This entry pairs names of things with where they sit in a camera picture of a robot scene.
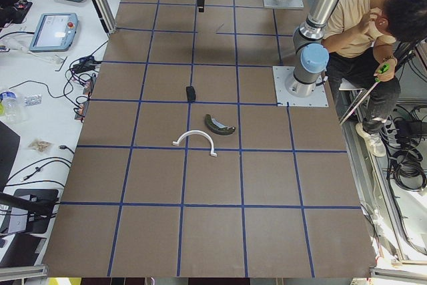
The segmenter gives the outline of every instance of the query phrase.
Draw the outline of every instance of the beige t-shirt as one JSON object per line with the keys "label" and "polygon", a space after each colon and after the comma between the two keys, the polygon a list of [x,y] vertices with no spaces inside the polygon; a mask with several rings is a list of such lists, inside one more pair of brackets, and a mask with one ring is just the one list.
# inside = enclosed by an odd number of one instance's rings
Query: beige t-shirt
{"label": "beige t-shirt", "polygon": [[[343,33],[345,30],[357,25],[362,16],[371,9],[370,4],[371,0],[339,0],[326,25],[324,39],[331,35]],[[380,33],[376,29],[375,23],[371,22],[369,31],[366,34],[358,36],[337,53],[343,57],[357,57],[371,47],[372,42],[378,38],[384,43],[391,44],[396,41],[394,37]]]}

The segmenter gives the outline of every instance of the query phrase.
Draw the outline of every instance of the man's hand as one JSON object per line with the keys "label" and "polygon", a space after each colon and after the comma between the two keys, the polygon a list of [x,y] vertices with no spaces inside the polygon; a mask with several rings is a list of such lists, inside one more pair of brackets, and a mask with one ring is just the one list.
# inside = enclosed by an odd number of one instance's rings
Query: man's hand
{"label": "man's hand", "polygon": [[[390,67],[388,68],[388,71],[385,73],[379,73],[380,69],[384,64],[387,63]],[[378,68],[376,69],[374,73],[374,77],[377,77],[380,81],[389,81],[394,78],[394,72],[396,68],[396,61],[394,59],[389,59],[383,63],[381,63]]]}
{"label": "man's hand", "polygon": [[362,19],[357,24],[357,28],[359,33],[365,34],[369,30],[369,24],[371,21],[375,21],[378,16],[381,15],[381,9],[380,8],[373,8],[369,10],[368,13],[365,13],[362,17]]}

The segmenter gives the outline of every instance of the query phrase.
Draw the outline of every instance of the black hair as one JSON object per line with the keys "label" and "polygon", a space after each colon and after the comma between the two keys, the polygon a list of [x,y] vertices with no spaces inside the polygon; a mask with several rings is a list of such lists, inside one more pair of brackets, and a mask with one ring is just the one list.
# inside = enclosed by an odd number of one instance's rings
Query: black hair
{"label": "black hair", "polygon": [[427,0],[386,0],[387,31],[398,41],[427,38]]}

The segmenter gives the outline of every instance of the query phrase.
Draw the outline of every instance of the black pants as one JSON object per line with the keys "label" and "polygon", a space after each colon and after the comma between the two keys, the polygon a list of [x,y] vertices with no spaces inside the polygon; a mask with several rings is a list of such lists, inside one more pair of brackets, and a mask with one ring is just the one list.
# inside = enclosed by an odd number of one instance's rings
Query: black pants
{"label": "black pants", "polygon": [[[355,86],[366,89],[375,83],[374,72],[379,63],[375,60],[372,48],[355,58],[346,58],[331,53],[326,75],[328,76],[334,101],[337,102],[342,79],[347,79]],[[368,133],[378,133],[382,119],[387,119],[396,105],[400,95],[397,78],[380,82],[370,93],[368,111],[363,120],[363,129]]]}

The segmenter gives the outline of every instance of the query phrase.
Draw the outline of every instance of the shoe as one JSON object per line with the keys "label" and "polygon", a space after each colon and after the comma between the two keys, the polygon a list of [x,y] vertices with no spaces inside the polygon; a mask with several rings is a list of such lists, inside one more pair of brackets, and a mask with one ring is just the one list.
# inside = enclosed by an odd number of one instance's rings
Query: shoe
{"label": "shoe", "polygon": [[372,155],[376,157],[384,157],[386,155],[386,146],[384,146],[380,134],[370,134],[364,131],[362,123],[356,124],[356,131],[365,140],[366,148]]}

